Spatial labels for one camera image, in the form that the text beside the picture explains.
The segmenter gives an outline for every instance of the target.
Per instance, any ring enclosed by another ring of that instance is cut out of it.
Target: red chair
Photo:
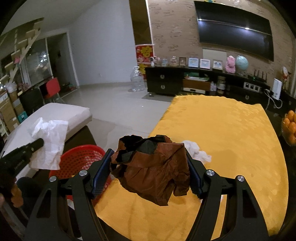
[[[57,80],[57,78],[53,78],[46,83],[46,90],[48,94],[44,96],[44,100],[57,102],[57,100],[59,99],[62,103],[64,103],[59,95],[61,88],[59,86],[59,81]]]

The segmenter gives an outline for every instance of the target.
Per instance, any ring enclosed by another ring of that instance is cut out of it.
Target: yellow tablecloth
[[[269,235],[282,226],[288,202],[288,175],[275,131],[261,105],[216,96],[177,96],[150,136],[190,140],[212,156],[207,169],[220,176],[243,175],[263,212]],[[226,198],[212,239],[220,236]],[[192,194],[171,196],[159,207],[114,180],[96,205],[97,215],[133,241],[185,240],[200,207]]]

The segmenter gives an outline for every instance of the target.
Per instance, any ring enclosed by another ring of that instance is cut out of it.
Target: large plastic bottle
[[[144,78],[139,68],[139,66],[135,66],[131,73],[131,89],[133,92],[143,91],[145,89]]]

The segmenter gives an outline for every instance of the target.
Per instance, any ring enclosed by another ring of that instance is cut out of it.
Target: whiteboard
[[[223,62],[223,69],[227,61],[227,53],[217,50],[203,49],[203,58],[211,61],[211,68],[213,67],[213,60],[219,60]]]

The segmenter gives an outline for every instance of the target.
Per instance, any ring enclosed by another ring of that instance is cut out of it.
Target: red plastic basket
[[[52,170],[49,173],[49,177],[56,176],[59,179],[71,178],[73,175],[79,173],[81,170],[88,170],[89,167],[95,161],[100,161],[105,155],[105,151],[99,146],[95,145],[83,145],[75,147],[61,156],[61,162],[59,164],[60,170]],[[111,183],[110,176],[107,179],[104,190]]]

